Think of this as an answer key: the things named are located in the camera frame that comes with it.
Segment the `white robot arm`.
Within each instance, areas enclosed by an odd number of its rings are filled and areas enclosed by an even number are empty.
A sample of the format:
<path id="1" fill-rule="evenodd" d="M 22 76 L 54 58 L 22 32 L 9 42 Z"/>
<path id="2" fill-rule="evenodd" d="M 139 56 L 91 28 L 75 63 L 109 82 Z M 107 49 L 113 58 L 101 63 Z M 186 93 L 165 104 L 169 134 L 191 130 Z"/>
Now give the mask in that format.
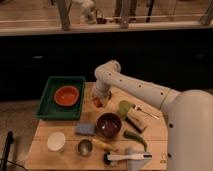
<path id="1" fill-rule="evenodd" d="M 125 76 L 116 60 L 98 66 L 94 75 L 94 96 L 107 98 L 115 86 L 168 116 L 167 171 L 213 171 L 213 95 Z"/>

